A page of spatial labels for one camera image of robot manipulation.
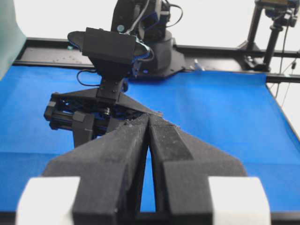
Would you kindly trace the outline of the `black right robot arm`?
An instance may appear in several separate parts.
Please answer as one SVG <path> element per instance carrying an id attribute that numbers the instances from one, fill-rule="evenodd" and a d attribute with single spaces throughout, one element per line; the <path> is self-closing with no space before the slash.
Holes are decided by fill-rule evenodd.
<path id="1" fill-rule="evenodd" d="M 43 172 L 65 184 L 60 225 L 269 225 L 260 180 L 235 157 L 181 131 L 125 94 L 141 68 L 172 64 L 170 4 L 119 0 L 110 31 L 68 34 L 102 77 L 88 90 L 53 93 L 44 116 L 73 133 L 74 149 Z"/>

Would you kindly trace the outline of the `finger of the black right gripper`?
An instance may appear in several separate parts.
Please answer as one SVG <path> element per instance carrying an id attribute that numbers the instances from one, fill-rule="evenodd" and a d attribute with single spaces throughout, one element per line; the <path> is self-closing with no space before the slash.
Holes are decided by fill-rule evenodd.
<path id="1" fill-rule="evenodd" d="M 149 117 L 157 210 L 170 225 L 269 225 L 269 202 L 257 177 L 235 157 Z"/>

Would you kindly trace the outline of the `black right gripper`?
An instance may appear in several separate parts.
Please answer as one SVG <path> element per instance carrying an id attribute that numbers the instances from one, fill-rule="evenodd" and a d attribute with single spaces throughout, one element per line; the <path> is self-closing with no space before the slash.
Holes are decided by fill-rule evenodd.
<path id="1" fill-rule="evenodd" d="M 75 149 L 27 182 L 16 224 L 117 224 L 147 152 L 147 114 L 162 116 L 126 95 L 125 83 L 103 78 L 96 88 L 51 95 L 44 117 L 51 129 L 72 131 Z"/>

